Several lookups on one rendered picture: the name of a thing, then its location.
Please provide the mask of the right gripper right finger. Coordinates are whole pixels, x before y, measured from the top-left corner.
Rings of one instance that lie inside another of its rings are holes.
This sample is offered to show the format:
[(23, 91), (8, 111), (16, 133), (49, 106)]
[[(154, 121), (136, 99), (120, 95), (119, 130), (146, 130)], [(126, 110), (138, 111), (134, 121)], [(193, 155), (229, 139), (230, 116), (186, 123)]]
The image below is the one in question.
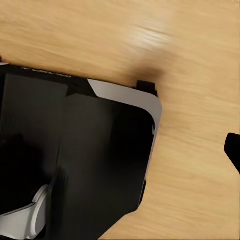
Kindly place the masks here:
[(228, 133), (224, 151), (240, 173), (240, 135)]

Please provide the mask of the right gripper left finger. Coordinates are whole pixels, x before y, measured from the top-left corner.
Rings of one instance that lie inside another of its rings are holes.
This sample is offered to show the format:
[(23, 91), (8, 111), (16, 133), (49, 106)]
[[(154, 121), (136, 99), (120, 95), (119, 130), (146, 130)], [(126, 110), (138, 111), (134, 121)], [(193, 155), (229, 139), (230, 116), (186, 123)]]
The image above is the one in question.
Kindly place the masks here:
[(0, 138), (0, 193), (25, 153), (26, 145), (21, 133)]

